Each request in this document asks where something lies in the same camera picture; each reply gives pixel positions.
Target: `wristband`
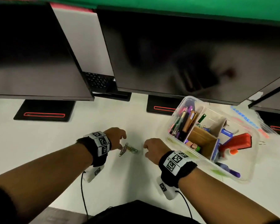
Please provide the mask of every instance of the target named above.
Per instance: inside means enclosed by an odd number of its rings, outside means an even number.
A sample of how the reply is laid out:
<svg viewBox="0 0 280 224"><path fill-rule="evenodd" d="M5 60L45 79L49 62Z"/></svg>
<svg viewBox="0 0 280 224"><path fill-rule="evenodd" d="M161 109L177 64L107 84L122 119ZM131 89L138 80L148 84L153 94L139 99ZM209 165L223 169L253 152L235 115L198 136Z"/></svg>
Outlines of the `wristband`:
<svg viewBox="0 0 280 224"><path fill-rule="evenodd" d="M112 143L105 133L101 131L92 132L79 138L77 143L83 144L93 157L92 165L99 167L105 164Z"/></svg>
<svg viewBox="0 0 280 224"><path fill-rule="evenodd" d="M178 188L179 179L190 174L197 164L181 151L169 151L160 159L159 167L162 181L170 187Z"/></svg>

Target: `hand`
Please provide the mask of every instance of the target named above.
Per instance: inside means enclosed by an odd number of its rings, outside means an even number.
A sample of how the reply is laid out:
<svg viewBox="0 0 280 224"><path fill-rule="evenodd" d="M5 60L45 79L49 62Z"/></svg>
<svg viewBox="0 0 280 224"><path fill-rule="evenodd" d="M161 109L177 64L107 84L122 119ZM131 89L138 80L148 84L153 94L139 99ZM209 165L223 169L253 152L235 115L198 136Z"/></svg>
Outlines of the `hand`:
<svg viewBox="0 0 280 224"><path fill-rule="evenodd" d="M151 138L144 142L143 148L147 148L148 152L145 153L147 157L154 164L159 164L160 159L171 149L159 138Z"/></svg>
<svg viewBox="0 0 280 224"><path fill-rule="evenodd" d="M112 127L108 130L105 130L104 133L107 135L107 137L112 143L112 148L110 150L122 149L122 145L119 143L120 139L127 138L127 134L124 130L119 129L118 127Z"/></svg>

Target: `plastic container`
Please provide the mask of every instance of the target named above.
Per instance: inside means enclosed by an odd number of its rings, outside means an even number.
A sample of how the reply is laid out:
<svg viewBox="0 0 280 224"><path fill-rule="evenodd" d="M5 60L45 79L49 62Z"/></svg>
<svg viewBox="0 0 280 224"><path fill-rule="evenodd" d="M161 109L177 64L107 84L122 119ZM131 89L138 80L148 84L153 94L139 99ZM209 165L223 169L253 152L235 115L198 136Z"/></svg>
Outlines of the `plastic container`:
<svg viewBox="0 0 280 224"><path fill-rule="evenodd" d="M193 124L188 130L187 137L183 141L180 141L169 132L174 125L174 122L178 119L178 116L180 116L180 113L184 110L184 107L190 106L193 107L194 111L199 112L199 115L195 120L195 124ZM203 114L206 114L206 116L200 124L201 126L209 128L209 132L196 126L197 121ZM216 147L219 145L218 135L226 123L228 123L229 128L233 128L237 131L235 135L244 133L250 134L252 144L250 148L238 150L238 153L235 155L228 156L228 158L225 159L215 160ZM250 127L249 124L210 107L209 103L203 102L192 96L185 97L172 114L165 127L160 131L160 138L172 150L181 150L188 154L197 162L200 169L214 177L220 175L232 178L241 183L248 183L252 179L260 140L258 131L255 128ZM201 147L200 153L185 145L187 139ZM232 175L216 165L215 162L226 164L230 169L239 172L241 176L238 178Z"/></svg>

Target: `person's left hand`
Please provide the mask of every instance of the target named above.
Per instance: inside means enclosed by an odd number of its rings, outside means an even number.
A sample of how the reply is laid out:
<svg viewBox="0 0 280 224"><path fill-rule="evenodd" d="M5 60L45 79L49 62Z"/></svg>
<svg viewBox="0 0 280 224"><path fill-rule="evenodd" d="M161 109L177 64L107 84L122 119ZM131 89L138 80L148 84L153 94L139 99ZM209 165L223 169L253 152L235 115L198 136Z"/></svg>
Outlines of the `person's left hand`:
<svg viewBox="0 0 280 224"><path fill-rule="evenodd" d="M112 127L109 128L108 130L105 130L104 133L107 135L107 137L112 143L112 148L110 150L122 149L122 145L119 143L120 139L127 138L127 134L124 130L118 127Z"/></svg>

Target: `black wristband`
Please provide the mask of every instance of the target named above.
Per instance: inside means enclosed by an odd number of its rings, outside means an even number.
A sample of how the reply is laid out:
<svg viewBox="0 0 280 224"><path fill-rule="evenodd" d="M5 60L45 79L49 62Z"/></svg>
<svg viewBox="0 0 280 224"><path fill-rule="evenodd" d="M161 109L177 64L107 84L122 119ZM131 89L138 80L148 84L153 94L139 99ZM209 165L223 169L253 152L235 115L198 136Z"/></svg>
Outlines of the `black wristband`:
<svg viewBox="0 0 280 224"><path fill-rule="evenodd" d="M79 138L77 140L77 143L83 144L87 150L90 152L90 154L93 157L93 162L91 165L93 165L93 167L99 167L105 164L107 156L108 156L108 151L111 150L112 148L112 143L109 140L109 138L107 137L109 143L108 143L108 149L106 152L104 152L104 154L99 155L98 153L102 153L102 147L100 147L100 152L98 152L98 146L95 143L94 139L91 139L90 137L86 136L83 138Z"/></svg>
<svg viewBox="0 0 280 224"><path fill-rule="evenodd" d="M162 181L170 187L174 186L175 188L178 188L179 179L186 177L188 174L190 174L197 167L197 164L194 163L193 161L187 161L182 167L180 167L178 173L174 175L173 170L176 167L179 168L178 166L179 161L176 163L172 159L168 158L174 152L176 153L177 156L179 156L179 158L185 158L187 160L190 159L186 154L184 154L181 151L169 151L165 155L163 155L162 158L160 159L159 168L162 171L161 174ZM168 165L164 166L164 163L168 159L169 159Z"/></svg>

